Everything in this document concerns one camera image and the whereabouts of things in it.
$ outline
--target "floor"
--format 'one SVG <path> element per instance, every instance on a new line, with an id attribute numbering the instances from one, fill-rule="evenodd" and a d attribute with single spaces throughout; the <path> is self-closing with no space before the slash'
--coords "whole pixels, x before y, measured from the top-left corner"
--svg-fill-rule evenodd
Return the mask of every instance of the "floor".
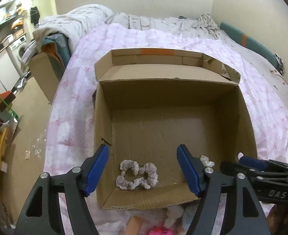
<path id="1" fill-rule="evenodd" d="M 12 108 L 21 121 L 5 154 L 8 170 L 0 177 L 0 199 L 17 221 L 30 190 L 43 171 L 45 133 L 52 106 L 31 78 L 24 90 L 16 95 Z M 25 158 L 26 150 L 30 150 L 29 159 Z"/>

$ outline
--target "orange tape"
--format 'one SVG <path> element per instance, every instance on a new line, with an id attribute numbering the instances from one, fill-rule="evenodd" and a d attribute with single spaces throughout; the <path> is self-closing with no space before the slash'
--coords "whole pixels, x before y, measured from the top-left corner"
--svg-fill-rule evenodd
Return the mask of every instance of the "orange tape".
<path id="1" fill-rule="evenodd" d="M 173 49 L 166 49 L 166 48 L 141 48 L 141 55 L 174 56 L 174 50 Z"/>
<path id="2" fill-rule="evenodd" d="M 247 39 L 247 35 L 246 34 L 243 34 L 242 36 L 242 41 L 241 41 L 241 45 L 243 47 L 246 47 L 246 39 Z"/>

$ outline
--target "person's hand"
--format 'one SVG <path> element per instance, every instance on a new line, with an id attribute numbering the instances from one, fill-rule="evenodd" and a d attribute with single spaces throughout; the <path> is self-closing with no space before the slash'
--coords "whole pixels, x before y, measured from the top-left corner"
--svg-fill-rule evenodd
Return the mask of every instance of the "person's hand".
<path id="1" fill-rule="evenodd" d="M 271 235 L 288 235 L 288 205 L 275 205 L 267 217 Z"/>

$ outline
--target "open cardboard box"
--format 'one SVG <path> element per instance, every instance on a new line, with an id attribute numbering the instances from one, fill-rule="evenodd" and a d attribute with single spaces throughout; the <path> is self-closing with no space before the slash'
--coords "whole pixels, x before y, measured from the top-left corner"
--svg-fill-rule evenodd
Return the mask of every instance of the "open cardboard box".
<path id="1" fill-rule="evenodd" d="M 110 149 L 97 186 L 101 208 L 161 208 L 197 199 L 176 159 L 180 144 L 195 157 L 209 157 L 215 170 L 223 160 L 236 161 L 239 152 L 256 158 L 240 75 L 228 65 L 191 51 L 119 49 L 95 64 L 95 74 L 94 150 L 101 143 Z M 115 181 L 125 159 L 140 166 L 154 163 L 157 186 L 118 188 Z"/>

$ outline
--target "lace-trimmed scrunchie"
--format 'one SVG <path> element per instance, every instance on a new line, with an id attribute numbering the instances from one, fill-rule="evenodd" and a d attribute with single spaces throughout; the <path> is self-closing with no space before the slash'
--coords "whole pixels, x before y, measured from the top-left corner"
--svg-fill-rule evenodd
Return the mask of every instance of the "lace-trimmed scrunchie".
<path id="1" fill-rule="evenodd" d="M 142 177 L 134 179 L 133 181 L 128 181 L 124 177 L 128 169 L 131 169 L 135 176 L 138 174 L 142 175 L 146 172 L 148 178 L 145 179 Z M 123 160 L 120 163 L 120 170 L 121 174 L 116 179 L 116 185 L 123 190 L 133 190 L 139 185 L 145 189 L 150 189 L 151 186 L 156 186 L 158 182 L 158 175 L 156 173 L 157 168 L 153 163 L 146 163 L 143 167 L 139 167 L 137 162 L 132 160 Z"/>

